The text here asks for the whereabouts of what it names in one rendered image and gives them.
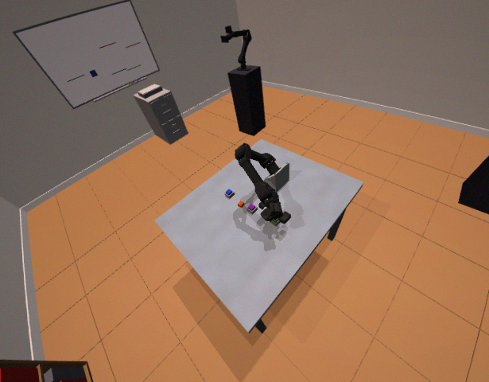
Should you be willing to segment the blue button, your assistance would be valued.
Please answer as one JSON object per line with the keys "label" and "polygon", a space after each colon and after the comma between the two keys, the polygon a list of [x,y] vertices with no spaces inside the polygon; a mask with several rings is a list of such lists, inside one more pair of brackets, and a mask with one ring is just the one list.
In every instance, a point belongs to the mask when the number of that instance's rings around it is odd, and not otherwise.
{"label": "blue button", "polygon": [[233,191],[231,191],[230,189],[228,191],[226,191],[224,194],[228,198],[231,198],[235,195],[235,193]]}

